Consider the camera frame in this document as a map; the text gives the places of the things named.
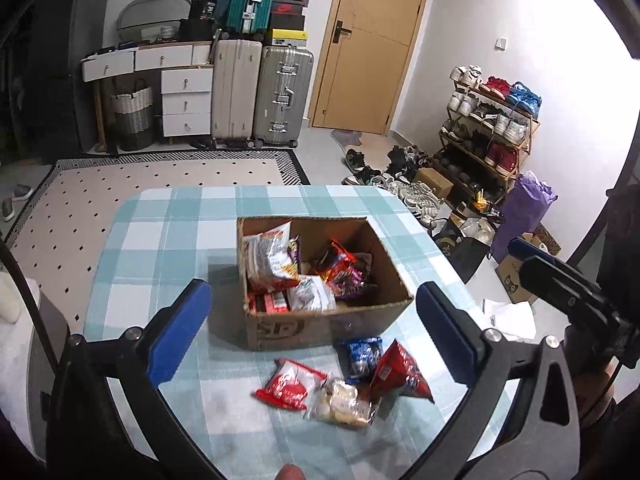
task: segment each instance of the black and white rug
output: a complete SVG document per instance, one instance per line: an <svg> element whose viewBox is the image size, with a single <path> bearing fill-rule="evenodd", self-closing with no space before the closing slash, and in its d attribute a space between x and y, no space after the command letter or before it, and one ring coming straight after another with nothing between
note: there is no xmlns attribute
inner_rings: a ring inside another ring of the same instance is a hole
<svg viewBox="0 0 640 480"><path fill-rule="evenodd" d="M300 186L293 150L215 150L88 156L57 161L8 233L22 272L36 279L72 332L84 314L117 209L159 187Z"/></svg>

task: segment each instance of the door handle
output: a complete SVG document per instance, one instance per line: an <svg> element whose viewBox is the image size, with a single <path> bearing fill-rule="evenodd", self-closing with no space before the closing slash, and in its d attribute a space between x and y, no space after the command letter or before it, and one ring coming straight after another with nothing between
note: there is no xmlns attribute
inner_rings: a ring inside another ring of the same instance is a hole
<svg viewBox="0 0 640 480"><path fill-rule="evenodd" d="M334 43L338 43L340 41L340 35L342 33L351 34L350 28L342 28L342 22L338 20L335 22L335 30L334 30Z"/></svg>

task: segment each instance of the cardboard box on floor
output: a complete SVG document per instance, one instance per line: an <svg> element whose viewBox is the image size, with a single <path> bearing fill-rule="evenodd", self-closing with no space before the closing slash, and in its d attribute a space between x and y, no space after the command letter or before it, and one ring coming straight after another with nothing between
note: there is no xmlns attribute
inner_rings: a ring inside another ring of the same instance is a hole
<svg viewBox="0 0 640 480"><path fill-rule="evenodd" d="M524 233L522 235L527 242L536 247L540 247L542 241L537 236L534 236L530 233ZM504 287L504 290L507 291L509 295L509 299L511 303L520 303L521 301L529 301L529 303L533 303L537 300L537 296L531 294L526 288L520 284L520 267L522 266L522 262L517 260L510 254L507 254L503 261L496 267L495 273L500 278L500 282Z"/></svg>
<svg viewBox="0 0 640 480"><path fill-rule="evenodd" d="M453 188L453 183L433 168L420 168L414 178L414 182L418 181L425 183L433 189L433 192L438 198L446 198Z"/></svg>
<svg viewBox="0 0 640 480"><path fill-rule="evenodd" d="M308 267L310 261L319 258L333 239L347 250L371 254L371 272L380 290L371 304L366 306L348 306L349 303L338 301L336 310L328 312L253 312L247 297L244 254L239 250L238 269L244 294L249 348L308 348L331 345L336 340L377 336L414 300L366 218L239 218L238 247L242 248L243 236L263 233L288 221L291 221L290 236L300 235L303 267Z"/></svg>

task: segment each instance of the red chip bag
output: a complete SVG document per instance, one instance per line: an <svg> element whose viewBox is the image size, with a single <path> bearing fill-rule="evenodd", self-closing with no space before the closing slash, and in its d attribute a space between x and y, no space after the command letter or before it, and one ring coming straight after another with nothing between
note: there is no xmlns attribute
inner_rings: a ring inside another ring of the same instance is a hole
<svg viewBox="0 0 640 480"><path fill-rule="evenodd" d="M289 359L277 359L278 369L255 396L277 408L304 411L308 394L321 386L328 375Z"/></svg>
<svg viewBox="0 0 640 480"><path fill-rule="evenodd" d="M422 397L433 402L431 389L420 373L415 359L395 339L380 358L371 380L371 393L381 397L400 388L402 394L410 397Z"/></svg>

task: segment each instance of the shoe rack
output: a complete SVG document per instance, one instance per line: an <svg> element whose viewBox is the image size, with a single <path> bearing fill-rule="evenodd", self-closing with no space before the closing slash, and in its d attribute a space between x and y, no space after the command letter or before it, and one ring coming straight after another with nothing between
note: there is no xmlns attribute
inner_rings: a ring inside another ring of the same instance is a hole
<svg viewBox="0 0 640 480"><path fill-rule="evenodd" d="M449 119L451 119L452 121L459 122L461 118L468 119L470 123L478 124L480 126L479 128L477 128L477 130L481 132L483 135L487 136L490 143L493 141L496 141L496 142L505 144L507 146L511 146L512 148L515 148L516 153L518 154L516 167L508 175L501 174L493 166L490 166L489 164L487 164L484 161L484 158L480 158L474 153L471 153L468 149L466 149L465 146L463 146L462 142L457 142L456 140L449 137L447 134L438 132L440 136L440 142L442 143L443 148L448 144L453 144L457 149L465 153L465 155L469 156L479 164L482 164L482 166L487 168L489 173L491 173L493 176L496 176L503 183L504 194L501 197L501 199L498 200L497 202L497 203L500 203L513 187L513 184L515 183L516 178L520 174L520 167L523 164L524 160L526 160L526 158L531 154L531 150L533 146L533 137L536 131L538 130L538 127L540 126L540 122L534 119L532 115L527 113L526 111L516 108L515 105L512 105L507 101L505 101L504 99L500 99L499 97L493 94L489 94L478 88L472 88L468 85L465 85L457 81L453 81L453 84L457 92L460 92L464 95L468 95L468 94L475 95L476 97L489 101L489 104L499 105L500 107L504 108L505 110L507 110L506 115L509 118L515 118L518 120L522 120L524 118L525 120L529 121L529 128L527 130L527 135L525 136L525 139L521 143L515 144L514 142L511 142L506 137L503 137L502 135L498 134L495 131L495 127L491 126L489 123L485 123L484 121L478 120L477 118L472 116L465 117L464 115L458 112L452 112L451 110L449 110L449 107L447 107L447 114L449 115ZM459 184L461 184L465 188L467 187L462 182L459 182Z"/></svg>

